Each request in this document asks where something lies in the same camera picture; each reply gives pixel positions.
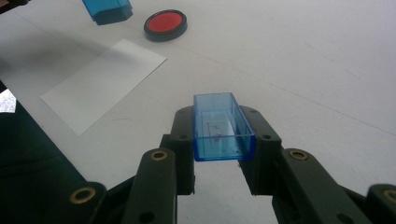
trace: red circular object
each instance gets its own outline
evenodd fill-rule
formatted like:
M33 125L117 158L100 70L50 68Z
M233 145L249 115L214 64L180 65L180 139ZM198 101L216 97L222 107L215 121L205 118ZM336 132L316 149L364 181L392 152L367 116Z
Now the red circular object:
M148 22L152 32L167 32L177 28L182 23L182 18L175 12L159 14Z

